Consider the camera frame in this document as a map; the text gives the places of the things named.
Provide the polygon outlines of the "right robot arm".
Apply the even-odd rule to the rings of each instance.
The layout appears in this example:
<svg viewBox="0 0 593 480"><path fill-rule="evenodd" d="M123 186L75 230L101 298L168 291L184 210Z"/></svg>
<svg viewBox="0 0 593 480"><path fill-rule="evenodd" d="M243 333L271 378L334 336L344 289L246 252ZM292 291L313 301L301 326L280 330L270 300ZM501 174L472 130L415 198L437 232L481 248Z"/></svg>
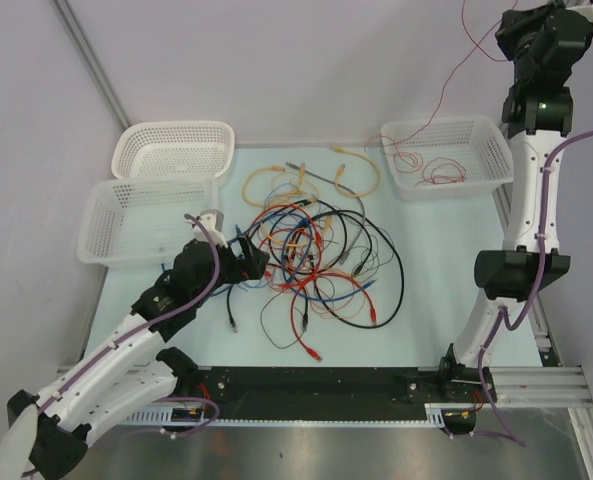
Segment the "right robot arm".
<svg viewBox="0 0 593 480"><path fill-rule="evenodd" d="M495 38L514 66L502 109L514 168L511 209L502 248L476 258L475 305L439 364L437 388L449 401L491 385L484 363L499 329L517 329L538 292L569 271L556 226L559 169L573 118L566 82L592 43L593 1L508 10Z"/></svg>

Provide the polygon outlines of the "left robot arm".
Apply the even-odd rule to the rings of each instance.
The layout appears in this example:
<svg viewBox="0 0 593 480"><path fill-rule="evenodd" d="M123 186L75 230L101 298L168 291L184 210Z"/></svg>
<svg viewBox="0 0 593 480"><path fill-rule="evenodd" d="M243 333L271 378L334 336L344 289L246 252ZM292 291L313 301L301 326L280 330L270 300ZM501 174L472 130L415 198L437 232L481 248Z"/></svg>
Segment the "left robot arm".
<svg viewBox="0 0 593 480"><path fill-rule="evenodd" d="M167 397L190 397L198 367L167 343L215 290L263 277L268 253L245 235L238 241L241 254L227 242L190 241L92 353L38 393L13 395L0 479L61 479L129 415Z"/></svg>

